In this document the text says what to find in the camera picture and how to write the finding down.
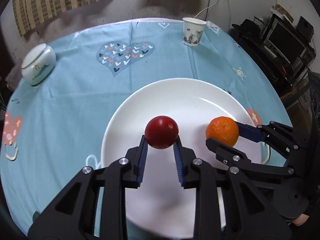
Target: paper cup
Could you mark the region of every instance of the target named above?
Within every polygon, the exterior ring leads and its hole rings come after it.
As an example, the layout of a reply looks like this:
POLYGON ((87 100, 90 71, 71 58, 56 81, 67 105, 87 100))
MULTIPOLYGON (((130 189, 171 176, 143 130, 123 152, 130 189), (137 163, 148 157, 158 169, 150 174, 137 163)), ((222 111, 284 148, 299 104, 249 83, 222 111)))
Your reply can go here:
POLYGON ((196 47, 200 43, 200 39, 207 22, 195 18, 183 18, 183 43, 196 47))

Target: tomato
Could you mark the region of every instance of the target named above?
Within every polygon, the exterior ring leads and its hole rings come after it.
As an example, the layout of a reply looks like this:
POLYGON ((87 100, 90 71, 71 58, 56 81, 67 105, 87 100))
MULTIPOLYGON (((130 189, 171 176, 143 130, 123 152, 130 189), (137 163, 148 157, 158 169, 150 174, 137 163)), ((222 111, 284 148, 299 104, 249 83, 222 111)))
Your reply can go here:
POLYGON ((161 115, 150 120, 144 132, 147 143, 156 149, 170 147, 178 137, 177 123, 170 117, 161 115))

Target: black speaker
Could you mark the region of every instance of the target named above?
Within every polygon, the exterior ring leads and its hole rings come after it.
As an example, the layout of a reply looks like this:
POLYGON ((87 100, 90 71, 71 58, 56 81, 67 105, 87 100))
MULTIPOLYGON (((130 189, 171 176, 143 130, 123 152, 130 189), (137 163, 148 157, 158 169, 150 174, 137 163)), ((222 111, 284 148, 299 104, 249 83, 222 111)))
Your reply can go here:
POLYGON ((302 37, 310 42, 314 33, 313 26, 302 16, 300 17, 296 30, 302 35, 302 37))

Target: table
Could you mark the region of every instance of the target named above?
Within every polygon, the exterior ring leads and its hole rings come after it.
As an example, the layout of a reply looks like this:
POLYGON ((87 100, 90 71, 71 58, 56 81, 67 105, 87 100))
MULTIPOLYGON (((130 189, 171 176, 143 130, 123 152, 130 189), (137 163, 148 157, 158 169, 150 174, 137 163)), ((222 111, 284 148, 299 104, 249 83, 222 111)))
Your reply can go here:
MULTIPOLYGON (((184 45, 182 36, 182 21, 149 18, 86 29, 49 44, 57 55, 55 69, 36 87, 20 81, 7 107, 12 124, 20 121, 20 130, 11 146, 1 146, 5 197, 25 234, 33 214, 83 166, 100 167, 102 138, 111 116, 147 84, 175 77, 200 79, 228 91, 255 124, 273 120, 291 125, 268 79, 228 34, 208 22, 198 47, 184 45), (128 62, 113 49, 106 56, 113 46, 141 52, 128 62), (14 155, 14 146, 19 151, 13 162, 5 153, 14 155)), ((268 164, 282 166, 284 161, 273 151, 268 164)), ((141 234, 128 223, 129 239, 146 239, 141 234)))

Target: heart pattern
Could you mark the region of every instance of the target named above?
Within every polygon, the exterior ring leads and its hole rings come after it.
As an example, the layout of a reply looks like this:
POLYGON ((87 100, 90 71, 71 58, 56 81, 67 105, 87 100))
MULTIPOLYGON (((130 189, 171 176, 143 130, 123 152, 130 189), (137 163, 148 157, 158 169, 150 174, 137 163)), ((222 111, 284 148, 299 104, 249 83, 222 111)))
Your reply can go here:
POLYGON ((132 43, 131 45, 123 41, 109 41, 101 46, 96 58, 115 77, 133 63, 151 55, 154 50, 155 45, 149 41, 132 43))
POLYGON ((12 143, 14 143, 20 131, 21 125, 21 116, 16 117, 14 121, 12 121, 10 113, 5 113, 4 128, 2 133, 2 139, 5 145, 12 145, 12 143))

